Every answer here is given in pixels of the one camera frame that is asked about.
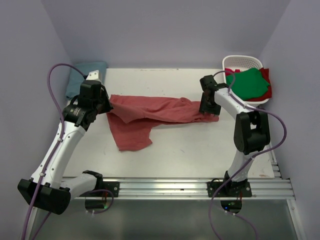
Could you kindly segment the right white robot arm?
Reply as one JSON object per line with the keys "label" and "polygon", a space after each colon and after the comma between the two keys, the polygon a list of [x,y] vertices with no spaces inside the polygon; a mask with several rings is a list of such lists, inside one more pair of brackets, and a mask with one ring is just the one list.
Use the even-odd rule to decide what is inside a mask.
{"label": "right white robot arm", "polygon": [[225,109],[235,120],[233,142],[236,153],[222,181],[208,181],[207,193],[212,197],[251,197],[248,173],[252,157],[270,143],[269,119],[266,113],[256,110],[240,98],[233,96],[225,83],[217,83],[213,75],[200,80],[202,96],[199,112],[219,116]]}

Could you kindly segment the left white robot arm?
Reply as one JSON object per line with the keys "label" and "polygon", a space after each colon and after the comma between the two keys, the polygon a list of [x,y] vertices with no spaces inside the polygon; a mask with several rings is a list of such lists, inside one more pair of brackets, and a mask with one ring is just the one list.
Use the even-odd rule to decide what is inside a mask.
{"label": "left white robot arm", "polygon": [[85,170],[80,176],[62,181],[68,162],[81,138],[97,115],[112,110],[105,86],[98,80],[85,80],[79,95],[63,109],[63,121],[44,160],[30,179],[21,179],[17,189],[26,202],[36,208],[62,214],[71,200],[89,192],[103,193],[103,176]]}

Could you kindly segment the salmon red t shirt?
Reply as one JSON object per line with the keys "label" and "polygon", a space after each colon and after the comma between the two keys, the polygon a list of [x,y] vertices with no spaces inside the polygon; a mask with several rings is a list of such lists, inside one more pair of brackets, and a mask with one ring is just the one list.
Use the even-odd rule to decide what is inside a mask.
{"label": "salmon red t shirt", "polygon": [[200,102],[185,97],[116,95],[107,113],[110,131],[120,152],[135,152],[152,144],[150,132],[159,125],[218,122],[217,115],[200,113]]}

